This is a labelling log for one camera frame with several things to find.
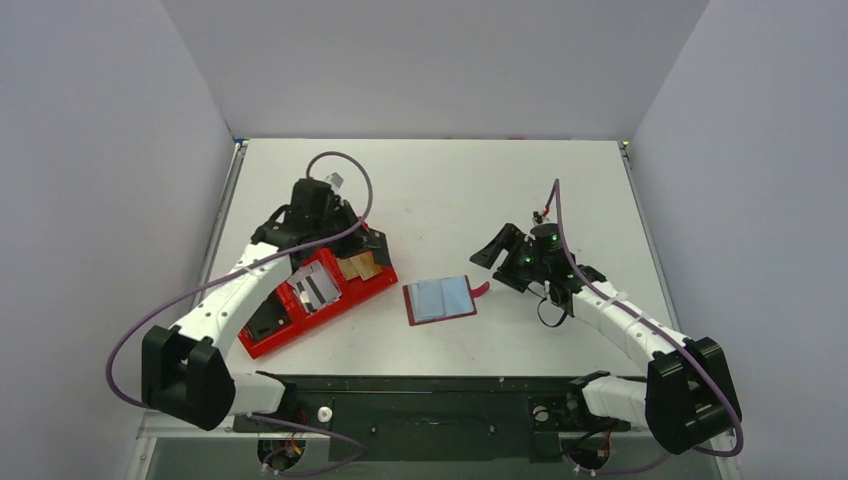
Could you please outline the red leather card holder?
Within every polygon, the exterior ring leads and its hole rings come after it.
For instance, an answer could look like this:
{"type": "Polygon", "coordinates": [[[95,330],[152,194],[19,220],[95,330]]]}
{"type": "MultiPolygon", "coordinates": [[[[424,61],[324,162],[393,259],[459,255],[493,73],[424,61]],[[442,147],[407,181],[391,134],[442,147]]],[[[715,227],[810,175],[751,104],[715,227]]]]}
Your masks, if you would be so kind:
{"type": "Polygon", "coordinates": [[[422,326],[477,314],[476,300],[490,289],[473,288],[467,275],[422,280],[402,288],[410,326],[422,326]]]}

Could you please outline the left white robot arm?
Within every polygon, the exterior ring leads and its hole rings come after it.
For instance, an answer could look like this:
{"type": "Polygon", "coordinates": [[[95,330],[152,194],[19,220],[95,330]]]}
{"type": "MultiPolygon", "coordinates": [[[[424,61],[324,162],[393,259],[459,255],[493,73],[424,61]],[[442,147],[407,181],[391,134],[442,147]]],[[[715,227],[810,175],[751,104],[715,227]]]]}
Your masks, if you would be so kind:
{"type": "Polygon", "coordinates": [[[144,406],[203,430],[230,415],[259,414],[272,429],[291,427],[298,402],[283,381],[262,373],[233,373],[226,355],[271,292],[293,273],[295,254],[351,236],[362,220],[332,184],[302,178],[291,200],[251,235],[236,265],[169,328],[142,339],[144,406]]]}

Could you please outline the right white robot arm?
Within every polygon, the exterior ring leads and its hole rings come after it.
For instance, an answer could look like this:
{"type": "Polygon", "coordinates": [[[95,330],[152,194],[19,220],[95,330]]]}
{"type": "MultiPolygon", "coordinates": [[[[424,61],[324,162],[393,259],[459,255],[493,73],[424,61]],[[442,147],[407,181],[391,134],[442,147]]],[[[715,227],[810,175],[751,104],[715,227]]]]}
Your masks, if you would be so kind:
{"type": "Polygon", "coordinates": [[[546,300],[565,317],[595,329],[640,369],[641,380],[608,372],[575,380],[563,402],[572,424],[623,421],[649,431],[671,454],[700,449],[740,426],[722,348],[708,337],[694,340],[671,329],[626,300],[601,272],[577,263],[555,224],[524,233],[507,223],[470,260],[518,292],[532,284],[544,287],[546,300]]]}

